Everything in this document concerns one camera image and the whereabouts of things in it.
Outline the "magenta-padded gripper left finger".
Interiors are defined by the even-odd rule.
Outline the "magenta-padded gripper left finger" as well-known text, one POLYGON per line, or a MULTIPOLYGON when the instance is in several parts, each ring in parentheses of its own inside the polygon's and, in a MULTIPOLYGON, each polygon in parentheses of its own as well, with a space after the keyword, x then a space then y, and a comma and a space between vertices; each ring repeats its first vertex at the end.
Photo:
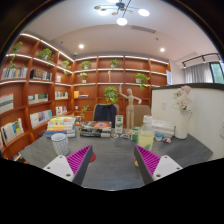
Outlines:
POLYGON ((81 185, 92 155, 93 148, 89 145, 68 156, 57 156, 44 167, 44 170, 77 185, 81 185))

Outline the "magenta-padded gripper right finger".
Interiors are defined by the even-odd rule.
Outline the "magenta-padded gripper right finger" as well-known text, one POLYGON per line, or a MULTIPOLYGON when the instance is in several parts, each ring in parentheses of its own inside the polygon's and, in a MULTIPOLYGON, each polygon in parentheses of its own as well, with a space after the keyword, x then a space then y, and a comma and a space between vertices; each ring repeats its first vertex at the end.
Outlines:
POLYGON ((168 155, 158 156, 138 145, 134 148, 134 156, 138 162, 145 185, 182 169, 182 167, 168 155))

